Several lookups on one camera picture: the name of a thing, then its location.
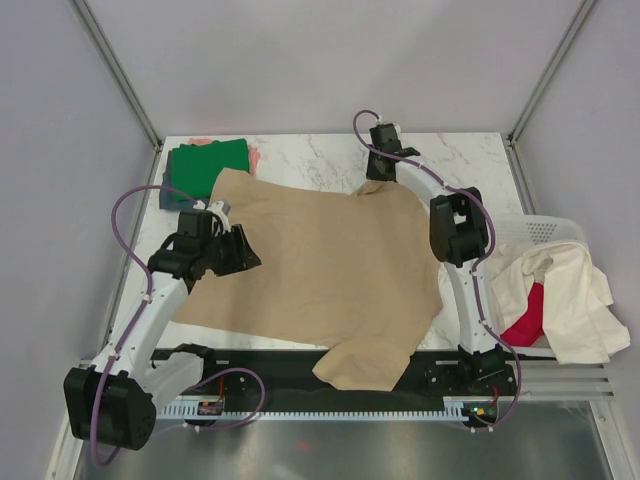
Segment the tan t shirt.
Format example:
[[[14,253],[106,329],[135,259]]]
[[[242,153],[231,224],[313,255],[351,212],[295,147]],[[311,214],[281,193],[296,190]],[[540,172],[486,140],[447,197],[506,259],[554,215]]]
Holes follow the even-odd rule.
[[[207,273],[179,324],[326,348],[314,375],[339,390],[389,392],[443,307],[429,217],[393,182],[352,194],[279,186],[224,170],[230,204],[260,265]]]

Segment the red t shirt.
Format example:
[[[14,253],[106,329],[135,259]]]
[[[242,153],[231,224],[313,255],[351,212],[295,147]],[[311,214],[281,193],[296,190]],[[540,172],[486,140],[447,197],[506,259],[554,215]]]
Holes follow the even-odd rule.
[[[527,310],[501,338],[514,347],[531,347],[543,331],[544,286],[534,282],[528,295]]]

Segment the cream t shirt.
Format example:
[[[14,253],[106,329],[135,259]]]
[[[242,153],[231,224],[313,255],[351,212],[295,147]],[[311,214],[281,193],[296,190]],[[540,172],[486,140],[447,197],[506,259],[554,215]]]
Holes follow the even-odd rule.
[[[631,338],[609,310],[606,275],[580,241],[503,244],[487,264],[502,334],[525,314],[531,290],[543,287],[542,332],[561,364],[607,363]]]

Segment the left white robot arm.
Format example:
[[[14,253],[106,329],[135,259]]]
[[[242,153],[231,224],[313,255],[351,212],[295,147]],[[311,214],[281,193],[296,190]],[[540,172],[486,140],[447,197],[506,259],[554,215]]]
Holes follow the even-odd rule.
[[[202,347],[181,344],[160,366],[151,360],[167,325],[206,273],[218,277],[260,266],[241,225],[209,210],[180,213],[146,263],[145,282],[130,320],[87,368],[66,375],[63,390],[72,435],[97,446],[139,450],[150,438],[157,415],[193,388],[208,393],[219,369]]]

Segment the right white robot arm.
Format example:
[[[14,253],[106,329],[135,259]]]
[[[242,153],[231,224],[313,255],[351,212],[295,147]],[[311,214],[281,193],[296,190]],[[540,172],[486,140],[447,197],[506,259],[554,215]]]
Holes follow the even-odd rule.
[[[458,381],[465,391],[481,393],[505,368],[484,267],[495,228],[481,194],[452,186],[427,167],[416,149],[402,145],[394,124],[377,123],[370,138],[367,176],[395,181],[428,206],[431,250],[449,276],[460,323]]]

